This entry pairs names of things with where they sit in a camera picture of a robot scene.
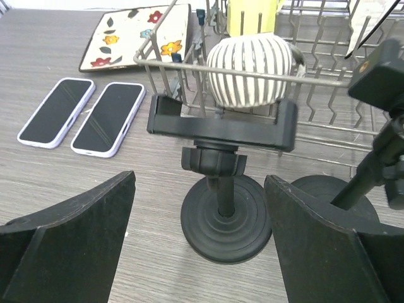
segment dish rack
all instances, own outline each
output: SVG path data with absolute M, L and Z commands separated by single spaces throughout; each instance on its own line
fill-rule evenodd
M 349 3 L 330 0 L 287 1 L 276 17 L 275 33 L 295 44 L 305 55 L 307 74 L 305 78 L 298 78 L 294 75 L 275 76 L 205 66 L 208 51 L 227 34 L 226 0 L 216 0 L 212 7 L 206 0 L 206 9 L 197 10 L 197 18 L 193 20 L 198 30 L 193 31 L 185 57 L 172 56 L 173 62 L 162 62 L 156 34 L 176 2 L 171 2 L 134 57 L 137 64 L 145 67 L 154 94 L 166 93 L 181 100 L 184 116 L 257 119 L 265 123 L 275 118 L 275 105 L 247 110 L 219 109 L 215 106 L 206 74 L 214 72 L 285 81 L 286 97 L 298 102 L 299 121 L 296 149 L 288 154 L 278 152 L 278 156 L 342 165 L 348 167 L 350 177 L 353 176 L 357 163 L 371 150 L 373 137 L 389 117 L 385 112 L 350 98 L 347 95 L 348 83 L 358 63 L 378 44 L 390 37 L 401 38 L 400 28 L 404 28 L 402 3 L 362 47 L 358 48 L 359 43 L 356 44 L 351 58 L 344 59 L 353 30 L 348 13 Z M 358 41 L 363 37 L 368 22 L 369 17 Z M 151 52 L 155 52 L 157 60 L 146 60 Z M 157 88 L 157 78 L 162 80 L 163 90 Z M 316 145 L 327 147 L 316 148 Z

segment phone screen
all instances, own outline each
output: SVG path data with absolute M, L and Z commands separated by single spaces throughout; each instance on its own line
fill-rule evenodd
M 141 85 L 109 85 L 74 140 L 73 148 L 101 153 L 111 150 L 142 92 Z
M 65 79 L 60 82 L 20 134 L 20 139 L 52 142 L 90 86 L 92 82 L 85 80 Z

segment phone case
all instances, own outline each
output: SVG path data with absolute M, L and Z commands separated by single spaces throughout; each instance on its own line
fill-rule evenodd
M 33 142 L 33 141 L 26 141 L 20 139 L 21 134 L 24 132 L 24 130 L 27 128 L 27 126 L 31 123 L 32 119 L 35 117 L 37 112 L 40 110 L 40 108 L 45 104 L 45 102 L 48 100 L 49 96 L 52 95 L 53 91 L 60 85 L 60 83 L 64 80 L 76 80 L 76 81 L 88 81 L 91 83 L 90 87 L 86 91 L 86 93 L 83 95 L 81 100 L 78 102 L 76 108 L 74 111 L 71 113 L 69 116 L 69 119 L 64 123 L 63 127 L 61 130 L 58 132 L 56 135 L 55 139 L 49 143 L 39 143 L 39 142 Z M 92 80 L 90 79 L 81 79 L 81 78 L 63 78 L 60 79 L 56 85 L 52 88 L 52 90 L 47 94 L 47 96 L 44 98 L 44 100 L 41 102 L 41 104 L 37 107 L 35 112 L 32 114 L 32 116 L 29 118 L 27 123 L 25 123 L 24 127 L 21 129 L 21 131 L 18 133 L 17 140 L 18 142 L 24 144 L 24 145 L 29 145 L 29 146 L 34 146 L 34 147 L 41 147 L 41 148 L 47 148 L 47 149 L 53 149 L 58 147 L 61 142 L 63 141 L 64 137 L 67 135 L 69 132 L 71 126 L 74 124 L 74 122 L 77 120 L 77 117 L 79 116 L 81 110 L 84 108 L 86 103 L 89 101 L 91 98 L 93 92 L 95 91 L 95 84 Z
M 75 148 L 75 147 L 73 146 L 73 145 L 74 145 L 74 141 L 76 141 L 76 138 L 77 138 L 78 135 L 80 134 L 80 132 L 81 132 L 81 130 L 83 129 L 84 125 L 87 123 L 87 120 L 90 118 L 90 116 L 91 116 L 91 114 L 92 114 L 94 108 L 95 108 L 95 107 L 97 106 L 97 104 L 100 102 L 100 100 L 101 100 L 103 94 L 105 93 L 105 91 L 108 89 L 108 87 L 110 87 L 110 86 L 113 85 L 113 84 L 120 84 L 120 85 L 137 85 L 137 86 L 140 86 L 140 87 L 141 87 L 141 92 L 140 92 L 140 94 L 138 95 L 138 98 L 136 99 L 136 101 L 135 101 L 135 103 L 134 103 L 134 105 L 133 105 L 131 111 L 129 112 L 129 114 L 128 114 L 126 120 L 125 120 L 125 123 L 124 123 L 123 127 L 121 128 L 121 130 L 120 130 L 120 132 L 119 132 L 120 135 L 116 138 L 116 140 L 115 140 L 114 145 L 112 146 L 112 148 L 111 148 L 109 151 L 106 151 L 106 152 L 99 152 L 99 151 L 93 151 L 93 150 L 82 150 L 82 149 L 79 149 L 79 148 Z M 141 103 L 142 103 L 144 97 L 145 97 L 145 93 L 146 93 L 145 87 L 144 87 L 142 84 L 139 84 L 139 83 L 126 83 L 126 82 L 111 82 L 111 83 L 109 83 L 109 84 L 104 88 L 104 90 L 103 90 L 102 93 L 100 94 L 100 96 L 99 96 L 99 98 L 97 99 L 97 101 L 94 103 L 93 107 L 91 108 L 90 112 L 88 113 L 88 115 L 87 115 L 86 119 L 84 120 L 83 124 L 80 126 L 78 132 L 77 132 L 76 135 L 74 136 L 74 138 L 73 138 L 73 140 L 72 140 L 72 142 L 71 142 L 71 144 L 70 144 L 71 149 L 72 149 L 75 153 L 78 153 L 78 154 L 80 154 L 80 155 L 88 155 L 88 156 L 100 157 L 100 158 L 111 158 L 111 157 L 113 157 L 113 156 L 117 153 L 119 147 L 121 146 L 121 143 L 122 143 L 123 139 L 125 138 L 126 133 L 128 132 L 129 128 L 131 127 L 131 123 L 132 123 L 132 121 L 133 121 L 133 119 L 134 119 L 134 117 L 135 117 L 135 115 L 136 115 L 136 113 L 137 113 L 137 111 L 138 111 L 138 109 L 139 109 L 139 107 L 140 107 L 140 105 L 141 105 Z

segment black phone mount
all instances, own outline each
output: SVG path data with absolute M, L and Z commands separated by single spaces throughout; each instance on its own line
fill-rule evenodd
M 391 120 L 374 138 L 371 151 L 357 167 L 350 182 L 330 176 L 311 175 L 292 183 L 323 201 L 378 220 L 365 195 L 374 187 L 386 190 L 389 206 L 404 209 L 404 61 L 401 45 L 385 40 L 353 72 L 348 94 L 371 106 L 389 112 Z
M 197 253 L 211 261 L 246 261 L 264 248 L 272 231 L 263 188 L 244 175 L 247 156 L 236 152 L 239 146 L 291 152 L 297 105 L 279 100 L 274 124 L 181 117 L 181 109 L 178 100 L 153 96 L 147 131 L 194 140 L 194 148 L 182 148 L 181 165 L 205 178 L 182 204 L 184 235 Z

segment tabletop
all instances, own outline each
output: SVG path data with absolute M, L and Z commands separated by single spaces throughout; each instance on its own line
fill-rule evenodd
M 146 132 L 152 88 L 144 70 L 78 72 L 101 15 L 11 10 L 0 19 L 0 224 L 80 194 L 123 170 L 133 170 L 136 195 L 111 302 L 286 302 L 273 239 L 257 257 L 235 266 L 210 263 L 187 244 L 180 225 L 181 203 L 201 176 L 181 169 L 181 148 L 188 142 Z M 161 77 L 155 76 L 162 89 Z M 64 77 L 95 82 L 97 89 L 85 110 L 112 81 L 145 85 L 145 101 L 113 158 L 77 155 L 70 149 L 85 114 L 54 150 L 17 142 L 24 123 Z M 286 181 L 308 173 L 347 176 L 344 167 L 278 158 L 262 150 L 242 153 L 249 155 L 246 174 L 260 184 L 267 174 Z M 382 222 L 404 226 L 402 214 L 386 206 L 382 189 L 368 197 Z

